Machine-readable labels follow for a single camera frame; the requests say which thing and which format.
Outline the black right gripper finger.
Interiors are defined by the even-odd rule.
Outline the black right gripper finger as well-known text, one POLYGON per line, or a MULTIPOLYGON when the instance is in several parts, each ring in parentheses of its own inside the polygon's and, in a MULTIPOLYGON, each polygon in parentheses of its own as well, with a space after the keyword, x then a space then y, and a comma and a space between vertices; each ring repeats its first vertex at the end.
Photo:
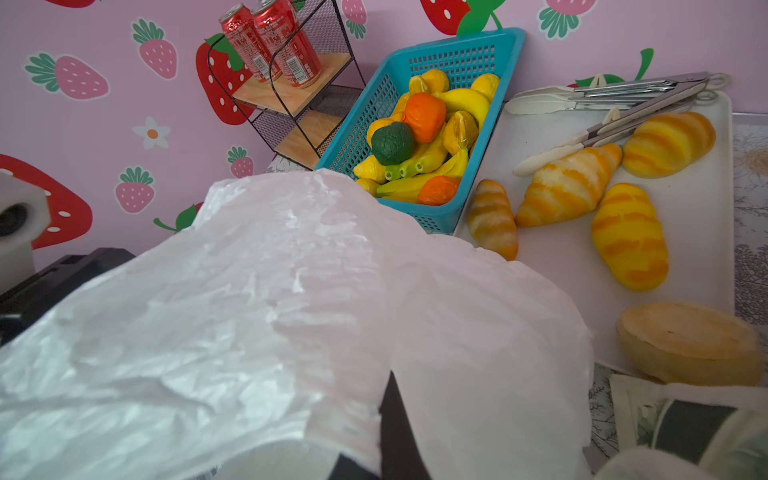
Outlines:
POLYGON ((381 473, 374 474, 350 458, 339 455, 329 480, 429 480, 431 478, 418 450, 396 377, 390 373, 379 409, 382 453, 381 473))

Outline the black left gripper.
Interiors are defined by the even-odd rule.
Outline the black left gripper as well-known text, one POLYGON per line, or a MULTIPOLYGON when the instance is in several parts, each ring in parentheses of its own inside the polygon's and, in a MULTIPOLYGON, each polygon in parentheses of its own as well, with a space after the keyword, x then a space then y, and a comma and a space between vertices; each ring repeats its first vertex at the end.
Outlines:
POLYGON ((122 248, 66 255, 1 295, 1 344, 6 345, 81 285, 135 257, 122 248))

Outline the white plastic bag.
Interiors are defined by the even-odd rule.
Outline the white plastic bag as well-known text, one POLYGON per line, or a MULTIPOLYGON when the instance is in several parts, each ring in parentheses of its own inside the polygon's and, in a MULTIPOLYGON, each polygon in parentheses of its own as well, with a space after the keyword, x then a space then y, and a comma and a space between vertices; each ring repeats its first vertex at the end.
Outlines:
POLYGON ((2 349, 1 475, 185 479, 283 442, 379 472, 395 378, 433 478, 576 479, 592 361, 552 282, 343 175, 221 181, 2 349))

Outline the green avocado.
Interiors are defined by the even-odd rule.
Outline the green avocado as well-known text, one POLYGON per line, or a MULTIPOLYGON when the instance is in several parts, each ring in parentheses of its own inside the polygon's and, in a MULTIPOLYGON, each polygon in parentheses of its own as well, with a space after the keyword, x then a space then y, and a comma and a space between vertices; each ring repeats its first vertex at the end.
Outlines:
POLYGON ((398 165, 410 159, 415 150, 412 130, 402 122, 378 129, 372 136, 373 155, 384 166, 398 165))

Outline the beige canvas tote bag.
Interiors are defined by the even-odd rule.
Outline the beige canvas tote bag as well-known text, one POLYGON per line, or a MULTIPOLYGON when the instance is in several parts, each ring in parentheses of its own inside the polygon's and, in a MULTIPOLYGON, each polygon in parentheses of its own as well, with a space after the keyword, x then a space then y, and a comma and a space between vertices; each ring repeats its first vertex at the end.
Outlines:
POLYGON ((610 378, 619 453, 597 479, 765 479, 767 390, 610 378))

